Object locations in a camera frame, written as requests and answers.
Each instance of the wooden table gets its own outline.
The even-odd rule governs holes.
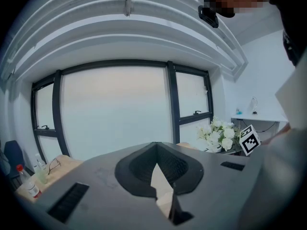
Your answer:
[[[70,172],[71,170],[73,170],[74,168],[78,167],[80,164],[83,163],[83,161],[72,159],[72,158],[70,158],[70,157],[68,157],[66,155],[59,155],[59,156],[57,156],[57,160],[61,163],[61,165],[55,167],[53,170],[50,171],[49,175],[48,174],[46,175],[46,178],[47,178],[47,183],[46,184],[42,184],[38,180],[38,178],[36,177],[35,174],[32,175],[32,179],[35,181],[35,184],[38,186],[38,188],[40,189],[40,191],[42,193],[44,193],[44,191],[48,187],[50,187],[52,184],[54,184],[58,179],[60,179],[61,177],[66,175],[68,172]],[[22,197],[28,199],[29,201],[31,201],[33,203],[36,201],[36,198],[33,198],[32,196],[30,196],[30,194],[24,188],[24,185],[21,185],[15,191],[15,193],[18,196],[22,196]]]

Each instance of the window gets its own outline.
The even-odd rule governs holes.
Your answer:
[[[33,84],[31,110],[46,162],[152,141],[197,146],[198,127],[213,119],[208,72],[171,61],[108,60],[57,70]]]
[[[57,71],[32,86],[32,128],[39,154],[46,163],[60,154],[69,155],[61,128],[59,98],[56,98],[60,80],[61,72]]]
[[[173,142],[175,144],[191,143],[194,140],[192,137],[197,135],[196,122],[206,120],[204,122],[210,123],[213,120],[209,73],[173,64],[171,61],[167,63],[167,70],[172,108]]]
[[[166,79],[165,67],[145,66],[63,76],[62,123],[72,157],[87,160],[147,142],[172,142]]]

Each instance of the eyeglasses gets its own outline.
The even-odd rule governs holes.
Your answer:
[[[51,163],[49,164],[49,172],[48,174],[50,174],[50,172],[58,167],[58,166],[61,166],[61,163],[59,162],[59,160],[57,160],[56,158],[54,160],[51,161]]]

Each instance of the white flower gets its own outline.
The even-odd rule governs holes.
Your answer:
[[[208,150],[211,150],[213,153],[217,153],[218,152],[218,149],[221,145],[220,144],[212,144],[211,146],[208,147]]]
[[[225,149],[225,151],[230,150],[232,147],[232,140],[229,138],[224,138],[222,140],[222,146]]]
[[[222,127],[223,129],[226,129],[226,128],[229,128],[229,125],[226,122],[222,122]]]
[[[210,134],[212,132],[212,129],[209,125],[205,125],[202,131],[204,134]]]
[[[198,138],[203,138],[203,137],[204,137],[204,133],[203,133],[202,128],[200,128],[200,129],[197,131],[197,137],[198,137]]]
[[[212,121],[212,124],[211,124],[213,127],[217,127],[219,128],[221,125],[222,125],[222,122],[220,120],[217,120],[217,119],[214,119]]]
[[[235,136],[235,132],[231,128],[226,128],[224,130],[224,136],[228,139],[232,139]]]
[[[219,138],[220,138],[220,137],[221,137],[221,135],[220,135],[218,132],[213,131],[213,132],[210,134],[210,136],[209,136],[209,141],[210,141],[212,144],[216,145],[216,144],[218,144]]]
[[[205,147],[206,147],[206,149],[209,149],[209,147],[211,147],[211,146],[212,146],[212,143],[210,141],[208,141],[208,140],[205,140]]]

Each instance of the plastic bottle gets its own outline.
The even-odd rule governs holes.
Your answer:
[[[39,153],[35,154],[37,165],[38,167],[44,172],[44,174],[47,174],[47,168],[45,162],[40,157]]]
[[[34,165],[34,172],[35,172],[36,177],[38,178],[38,180],[40,180],[42,184],[47,183],[45,172],[42,171],[37,165]]]
[[[16,168],[17,168],[17,171],[19,171],[20,179],[25,189],[29,192],[29,194],[33,198],[38,198],[42,194],[42,192],[35,185],[30,175],[27,173],[27,171],[24,170],[21,164],[18,164]]]

